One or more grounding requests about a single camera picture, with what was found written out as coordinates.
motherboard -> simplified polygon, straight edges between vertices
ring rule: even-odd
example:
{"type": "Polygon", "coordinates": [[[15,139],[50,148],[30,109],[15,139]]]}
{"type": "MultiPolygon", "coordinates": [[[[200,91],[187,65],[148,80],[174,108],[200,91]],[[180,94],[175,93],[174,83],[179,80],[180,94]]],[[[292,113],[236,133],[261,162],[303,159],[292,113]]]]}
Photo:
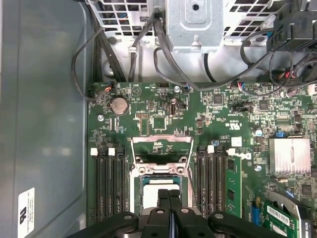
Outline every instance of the motherboard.
{"type": "MultiPolygon", "coordinates": [[[[246,84],[266,93],[270,84],[246,84]]],[[[168,83],[95,83],[88,103],[88,226],[180,190],[204,217],[224,211],[286,237],[314,237],[315,88],[247,96],[168,83]]]]}

aluminum heatsink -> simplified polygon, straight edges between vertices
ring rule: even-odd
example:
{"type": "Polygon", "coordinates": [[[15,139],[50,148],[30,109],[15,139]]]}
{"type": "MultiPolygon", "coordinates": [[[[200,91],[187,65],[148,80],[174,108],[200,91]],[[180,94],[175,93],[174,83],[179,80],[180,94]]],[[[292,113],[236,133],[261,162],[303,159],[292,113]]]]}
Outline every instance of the aluminum heatsink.
{"type": "Polygon", "coordinates": [[[310,173],[310,140],[307,138],[270,139],[269,171],[271,174],[310,173]]]}

green circuit board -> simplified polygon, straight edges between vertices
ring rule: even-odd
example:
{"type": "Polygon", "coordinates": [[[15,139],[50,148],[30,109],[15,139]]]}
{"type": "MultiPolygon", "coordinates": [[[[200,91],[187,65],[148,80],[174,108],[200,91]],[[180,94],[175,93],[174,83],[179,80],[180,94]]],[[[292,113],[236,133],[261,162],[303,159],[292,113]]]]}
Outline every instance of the green circuit board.
{"type": "MultiPolygon", "coordinates": [[[[91,94],[107,87],[95,83],[91,94]]],[[[246,89],[266,93],[271,86],[247,84],[246,89]]],[[[197,92],[191,88],[174,90],[167,83],[113,84],[100,100],[88,103],[88,225],[131,210],[131,138],[151,135],[193,138],[192,151],[188,143],[167,141],[138,143],[133,149],[148,163],[177,162],[191,152],[194,198],[205,217],[221,210],[251,222],[252,206],[260,206],[268,190],[292,193],[307,206],[317,208],[315,176],[272,173],[269,148],[270,138],[308,138],[311,165],[317,164],[316,102],[317,96],[309,96],[307,88],[298,89],[294,97],[281,91],[260,98],[247,96],[234,85],[197,92]],[[122,115],[111,108],[115,98],[128,105],[122,115]],[[116,148],[112,160],[107,159],[105,148],[109,147],[116,148]],[[95,148],[98,156],[90,153],[95,148]]],[[[143,182],[134,182],[133,211],[138,213],[142,206],[138,184],[143,182]]]]}

blue connector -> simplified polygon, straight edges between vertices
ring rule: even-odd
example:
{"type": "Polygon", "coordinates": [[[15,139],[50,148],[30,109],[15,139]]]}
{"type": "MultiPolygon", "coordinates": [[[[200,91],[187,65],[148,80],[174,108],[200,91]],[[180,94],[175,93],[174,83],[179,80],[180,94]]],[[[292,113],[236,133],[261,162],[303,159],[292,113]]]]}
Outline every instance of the blue connector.
{"type": "Polygon", "coordinates": [[[279,137],[279,138],[285,137],[285,133],[284,133],[284,132],[276,132],[276,133],[275,133],[275,136],[276,136],[276,137],[279,137]]]}
{"type": "Polygon", "coordinates": [[[251,206],[251,221],[252,223],[260,226],[260,210],[255,205],[251,206]]]}

sticker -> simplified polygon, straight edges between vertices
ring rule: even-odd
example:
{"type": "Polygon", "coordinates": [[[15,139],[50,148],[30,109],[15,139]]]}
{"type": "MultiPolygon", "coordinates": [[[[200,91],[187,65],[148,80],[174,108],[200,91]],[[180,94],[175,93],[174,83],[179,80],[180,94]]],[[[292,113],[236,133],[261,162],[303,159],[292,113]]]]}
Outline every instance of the sticker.
{"type": "Polygon", "coordinates": [[[231,146],[232,147],[242,147],[242,137],[232,137],[231,138],[231,146]]]}
{"type": "Polygon", "coordinates": [[[32,188],[18,198],[18,238],[25,238],[34,230],[34,195],[32,188]]]}
{"type": "Polygon", "coordinates": [[[281,214],[280,212],[276,211],[275,209],[271,208],[271,207],[267,207],[267,212],[269,214],[271,214],[272,216],[274,216],[275,218],[277,218],[278,220],[280,220],[282,223],[290,226],[290,222],[289,219],[284,216],[283,214],[281,214]]]}
{"type": "Polygon", "coordinates": [[[279,233],[285,237],[287,237],[287,233],[285,233],[284,231],[282,231],[280,228],[278,228],[276,225],[273,225],[273,231],[275,231],[276,233],[279,233]]]}

